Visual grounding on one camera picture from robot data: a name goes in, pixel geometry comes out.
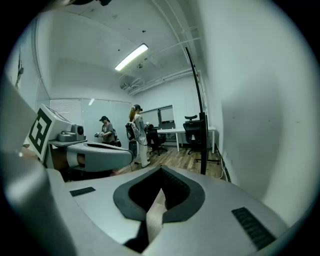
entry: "shoe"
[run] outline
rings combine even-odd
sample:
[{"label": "shoe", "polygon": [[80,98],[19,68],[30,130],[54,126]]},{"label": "shoe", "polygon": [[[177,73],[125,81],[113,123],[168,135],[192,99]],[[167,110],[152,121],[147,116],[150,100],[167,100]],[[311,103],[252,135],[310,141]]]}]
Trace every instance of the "shoe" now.
[{"label": "shoe", "polygon": [[150,164],[150,162],[148,162],[145,166],[142,166],[142,168],[145,168],[147,167],[148,165]]}]

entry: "light-colored pants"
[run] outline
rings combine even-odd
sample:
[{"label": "light-colored pants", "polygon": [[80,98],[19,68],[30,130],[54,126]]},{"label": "light-colored pants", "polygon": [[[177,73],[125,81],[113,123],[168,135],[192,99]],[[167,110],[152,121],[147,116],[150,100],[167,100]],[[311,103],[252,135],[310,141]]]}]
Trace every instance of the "light-colored pants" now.
[{"label": "light-colored pants", "polygon": [[139,137],[139,156],[141,159],[141,166],[145,167],[148,164],[147,160],[147,138],[146,137]]}]

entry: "desk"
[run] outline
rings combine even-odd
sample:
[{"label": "desk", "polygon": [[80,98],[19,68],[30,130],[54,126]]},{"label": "desk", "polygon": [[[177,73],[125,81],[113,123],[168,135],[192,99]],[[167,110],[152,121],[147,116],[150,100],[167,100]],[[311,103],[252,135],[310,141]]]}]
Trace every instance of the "desk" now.
[{"label": "desk", "polygon": [[[212,153],[215,152],[215,130],[216,128],[214,126],[209,126],[208,131],[212,132]],[[175,128],[175,129],[158,129],[158,134],[175,134],[176,139],[176,147],[179,150],[179,137],[178,134],[184,134],[186,131],[184,128]]]}]

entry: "person wearing black cap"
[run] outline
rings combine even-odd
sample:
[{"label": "person wearing black cap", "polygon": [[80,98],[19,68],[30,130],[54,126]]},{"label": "person wearing black cap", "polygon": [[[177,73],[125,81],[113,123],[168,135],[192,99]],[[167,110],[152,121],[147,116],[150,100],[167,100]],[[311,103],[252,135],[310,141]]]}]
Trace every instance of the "person wearing black cap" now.
[{"label": "person wearing black cap", "polygon": [[140,105],[138,104],[133,105],[131,107],[129,121],[133,122],[135,124],[135,127],[139,130],[139,137],[138,137],[139,156],[141,159],[141,166],[142,168],[144,168],[150,164],[147,157],[148,144],[147,144],[147,137],[145,133],[145,128],[149,126],[149,123],[146,122],[144,124],[144,120],[140,115],[140,111],[142,111],[142,108],[140,107]]},{"label": "person wearing black cap", "polygon": [[102,125],[102,143],[109,144],[114,146],[115,145],[115,136],[114,136],[114,128],[110,120],[104,115],[99,120],[103,123]]}]

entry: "ceiling light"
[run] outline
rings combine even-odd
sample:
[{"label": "ceiling light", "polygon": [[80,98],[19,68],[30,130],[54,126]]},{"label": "ceiling light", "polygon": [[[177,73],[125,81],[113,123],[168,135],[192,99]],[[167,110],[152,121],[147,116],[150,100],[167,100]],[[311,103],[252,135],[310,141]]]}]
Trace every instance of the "ceiling light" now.
[{"label": "ceiling light", "polygon": [[94,101],[95,101],[95,99],[94,98],[92,98],[91,100],[90,100],[90,102],[89,102],[89,106],[91,106],[92,105],[92,103],[94,103]]},{"label": "ceiling light", "polygon": [[122,70],[125,65],[127,65],[130,61],[132,61],[134,58],[136,58],[146,50],[148,50],[148,46],[143,43],[137,49],[131,52],[123,61],[121,61],[120,64],[115,67],[115,69],[118,71]]}]

